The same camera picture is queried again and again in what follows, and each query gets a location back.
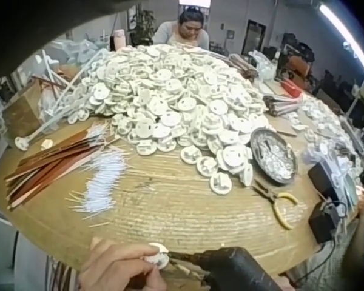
fluorescent light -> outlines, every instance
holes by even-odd
[[[180,5],[210,8],[211,0],[180,0]]]
[[[348,41],[354,51],[354,53],[359,58],[360,62],[364,67],[364,53],[360,48],[359,44],[354,39],[353,35],[345,27],[345,25],[339,20],[339,18],[330,10],[326,5],[322,4],[320,6],[320,11],[329,19],[329,21],[334,25],[334,27],[341,33],[341,35]]]

door frame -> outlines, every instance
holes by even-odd
[[[267,26],[261,24],[261,23],[258,23],[256,21],[253,21],[253,20],[248,20],[248,24],[247,24],[247,30],[245,32],[245,37],[244,37],[244,41],[243,41],[243,48],[241,49],[241,55],[244,55],[244,49],[245,49],[245,41],[247,40],[247,37],[248,37],[248,30],[249,30],[249,27],[251,25],[254,25],[254,26],[260,26],[262,28],[262,31],[261,31],[261,39],[260,39],[260,42],[259,42],[259,45],[257,47],[257,50],[260,51],[261,50],[261,46],[263,45],[263,40],[266,36],[266,29],[267,29]]]

yellow handled pliers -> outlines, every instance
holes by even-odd
[[[272,205],[272,209],[274,211],[274,215],[277,218],[277,220],[279,221],[279,223],[287,230],[291,230],[293,228],[293,226],[291,226],[283,217],[283,215],[280,213],[278,206],[276,205],[276,200],[279,198],[283,198],[283,199],[287,199],[290,200],[292,203],[294,203],[295,205],[297,205],[299,203],[299,200],[292,194],[290,193],[285,193],[285,192],[281,192],[281,193],[274,193],[271,190],[269,190],[268,188],[266,188],[265,186],[263,186],[263,184],[259,181],[257,181],[255,179],[255,183],[256,185],[258,185],[259,188],[255,187],[255,186],[251,186],[251,188],[258,193],[261,197],[263,197],[264,199],[267,199],[271,205]]]

red object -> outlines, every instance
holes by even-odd
[[[285,79],[280,85],[286,90],[287,93],[290,94],[292,98],[298,98],[301,95],[302,89],[294,84],[289,79]]]

dark hair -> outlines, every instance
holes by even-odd
[[[200,12],[197,8],[189,7],[184,12],[181,13],[179,18],[179,24],[184,24],[188,21],[197,21],[204,25],[204,14]]]

